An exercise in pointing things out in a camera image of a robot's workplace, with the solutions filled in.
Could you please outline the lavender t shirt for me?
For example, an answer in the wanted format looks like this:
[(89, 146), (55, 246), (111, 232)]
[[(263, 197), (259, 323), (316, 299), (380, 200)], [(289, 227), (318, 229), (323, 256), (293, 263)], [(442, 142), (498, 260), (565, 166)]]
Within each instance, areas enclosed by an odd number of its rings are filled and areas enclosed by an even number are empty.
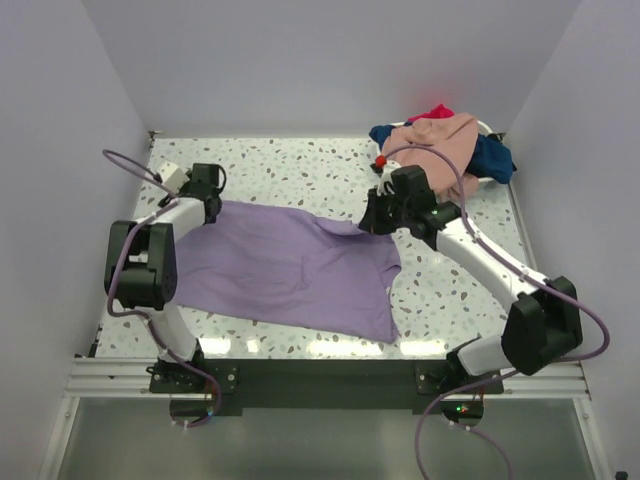
[(209, 313), (392, 343), (393, 239), (350, 221), (226, 202), (176, 244), (174, 301)]

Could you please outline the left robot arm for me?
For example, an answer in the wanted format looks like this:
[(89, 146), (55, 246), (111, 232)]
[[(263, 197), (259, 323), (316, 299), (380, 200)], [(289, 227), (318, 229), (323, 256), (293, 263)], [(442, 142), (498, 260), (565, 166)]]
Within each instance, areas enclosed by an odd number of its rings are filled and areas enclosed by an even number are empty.
[(207, 368), (194, 358), (200, 347), (174, 302), (178, 286), (176, 244), (216, 221), (227, 174), (218, 164), (195, 163), (184, 170), (166, 162), (144, 180), (165, 193), (156, 210), (111, 225), (104, 275), (106, 310), (114, 318), (135, 316), (154, 340), (158, 358), (176, 363), (173, 382), (185, 392), (200, 390)]

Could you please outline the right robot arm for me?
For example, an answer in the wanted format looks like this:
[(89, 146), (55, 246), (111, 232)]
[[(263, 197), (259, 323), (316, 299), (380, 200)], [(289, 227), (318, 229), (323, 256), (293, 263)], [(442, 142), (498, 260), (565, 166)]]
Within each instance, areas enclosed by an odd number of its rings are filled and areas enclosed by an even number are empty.
[(583, 341), (577, 293), (564, 277), (550, 280), (524, 265), (481, 233), (452, 201), (440, 203), (418, 166), (387, 164), (367, 193), (361, 230), (391, 234), (401, 228), (469, 272), (507, 313), (499, 335), (470, 340), (449, 352), (444, 378), (459, 393), (481, 376), (505, 368), (533, 375)]

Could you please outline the white laundry basket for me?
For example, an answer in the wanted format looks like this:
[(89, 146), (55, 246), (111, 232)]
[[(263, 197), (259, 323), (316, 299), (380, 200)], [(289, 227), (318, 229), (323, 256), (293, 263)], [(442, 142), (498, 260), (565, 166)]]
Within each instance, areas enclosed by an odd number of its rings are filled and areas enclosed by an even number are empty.
[(467, 113), (378, 125), (370, 130), (369, 136), (383, 155), (413, 144), (443, 153), (453, 161), (465, 187), (471, 190), (492, 181), (506, 184), (513, 174), (510, 151), (492, 136), (486, 123)]

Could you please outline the peach pink t shirt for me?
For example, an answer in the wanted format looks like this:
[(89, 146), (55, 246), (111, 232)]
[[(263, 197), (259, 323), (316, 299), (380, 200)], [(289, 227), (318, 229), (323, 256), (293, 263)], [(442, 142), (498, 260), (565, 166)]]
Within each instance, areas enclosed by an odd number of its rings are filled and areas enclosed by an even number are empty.
[(423, 145), (446, 156), (456, 167), (462, 179), (466, 197), (479, 186), (477, 177), (466, 172), (478, 139), (478, 121), (468, 114), (455, 114), (445, 119), (418, 119), (410, 126), (391, 130), (381, 153), (400, 166), (420, 166), (426, 173), (431, 189), (445, 199), (458, 199), (460, 189), (451, 167), (431, 151), (409, 148), (389, 155), (392, 150), (406, 145)]

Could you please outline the navy blue t shirt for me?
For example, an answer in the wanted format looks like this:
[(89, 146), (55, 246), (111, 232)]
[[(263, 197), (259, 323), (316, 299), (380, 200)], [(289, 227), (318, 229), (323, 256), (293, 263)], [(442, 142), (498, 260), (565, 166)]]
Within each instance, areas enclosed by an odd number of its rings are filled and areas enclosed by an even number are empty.
[[(496, 133), (488, 125), (478, 121), (479, 134), (474, 153), (466, 173), (481, 180), (495, 180), (500, 184), (508, 184), (517, 167), (512, 159), (511, 151), (503, 144), (505, 133)], [(383, 147), (392, 129), (397, 125), (377, 125), (369, 131), (369, 138)]]

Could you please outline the red t shirt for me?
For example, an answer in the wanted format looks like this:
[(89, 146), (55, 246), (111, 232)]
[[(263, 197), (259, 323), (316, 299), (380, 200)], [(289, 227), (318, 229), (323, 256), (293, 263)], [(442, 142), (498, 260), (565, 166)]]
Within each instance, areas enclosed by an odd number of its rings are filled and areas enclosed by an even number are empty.
[(407, 121), (409, 123), (414, 123), (420, 119), (447, 119), (453, 117), (454, 115), (455, 112), (453, 110), (440, 103), (430, 111), (409, 117)]

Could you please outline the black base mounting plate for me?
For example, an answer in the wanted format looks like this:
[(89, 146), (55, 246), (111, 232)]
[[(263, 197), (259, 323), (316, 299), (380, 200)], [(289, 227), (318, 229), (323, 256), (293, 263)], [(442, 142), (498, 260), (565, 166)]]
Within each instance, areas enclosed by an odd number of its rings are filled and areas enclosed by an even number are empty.
[(146, 372), (152, 394), (170, 396), (175, 418), (240, 416), (246, 409), (410, 410), (445, 391), (444, 360), (158, 360)]

